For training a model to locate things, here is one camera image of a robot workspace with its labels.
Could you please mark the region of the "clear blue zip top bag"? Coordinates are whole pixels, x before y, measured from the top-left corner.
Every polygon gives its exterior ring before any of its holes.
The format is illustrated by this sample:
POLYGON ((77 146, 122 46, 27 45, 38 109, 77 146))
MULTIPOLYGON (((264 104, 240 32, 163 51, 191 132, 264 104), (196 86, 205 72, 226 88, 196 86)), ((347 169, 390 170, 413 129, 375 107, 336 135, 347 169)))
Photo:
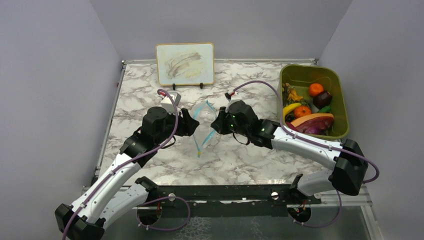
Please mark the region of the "clear blue zip top bag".
POLYGON ((196 146, 197 157, 200 158, 216 133, 211 127, 211 123, 217 118, 217 110, 208 100, 204 100, 192 108, 191 116, 199 122, 199 126, 192 137, 196 146))

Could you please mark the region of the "orange toy tangerine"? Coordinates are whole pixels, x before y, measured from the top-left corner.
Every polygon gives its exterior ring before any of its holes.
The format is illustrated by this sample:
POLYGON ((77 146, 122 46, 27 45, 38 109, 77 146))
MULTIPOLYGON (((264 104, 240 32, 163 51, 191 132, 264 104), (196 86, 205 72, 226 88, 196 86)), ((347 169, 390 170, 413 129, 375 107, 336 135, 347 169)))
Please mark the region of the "orange toy tangerine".
POLYGON ((308 93, 311 97, 317 96, 318 94, 320 94, 324 90, 325 90, 324 87, 320 83, 312 83, 308 87, 308 93))

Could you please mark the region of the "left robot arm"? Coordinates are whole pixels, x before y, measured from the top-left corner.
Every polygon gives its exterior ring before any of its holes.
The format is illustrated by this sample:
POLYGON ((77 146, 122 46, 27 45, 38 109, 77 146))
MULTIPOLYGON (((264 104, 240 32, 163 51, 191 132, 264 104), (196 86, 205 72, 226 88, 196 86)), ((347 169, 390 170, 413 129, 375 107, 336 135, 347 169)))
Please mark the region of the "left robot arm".
POLYGON ((172 139, 192 136, 199 125, 186 108, 167 111, 160 106, 151 107, 107 171, 70 205, 62 203, 57 207, 54 214, 62 239, 100 240, 105 230, 132 208, 166 200, 158 185, 147 177, 138 178, 124 192, 119 190, 160 149, 170 147, 172 139))

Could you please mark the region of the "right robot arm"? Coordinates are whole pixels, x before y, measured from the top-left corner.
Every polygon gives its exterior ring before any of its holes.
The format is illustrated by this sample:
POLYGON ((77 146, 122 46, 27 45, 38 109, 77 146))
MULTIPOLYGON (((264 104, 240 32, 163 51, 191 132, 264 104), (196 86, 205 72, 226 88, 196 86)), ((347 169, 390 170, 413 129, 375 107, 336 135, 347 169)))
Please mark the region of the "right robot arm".
POLYGON ((331 190, 348 196, 357 196, 360 192, 369 164, 355 141, 325 141, 291 130, 276 121, 260 119, 242 100, 221 107, 210 126, 220 135, 242 135, 249 144, 291 152, 324 166, 326 170, 299 174, 295 178, 288 196, 296 204, 314 194, 331 190))

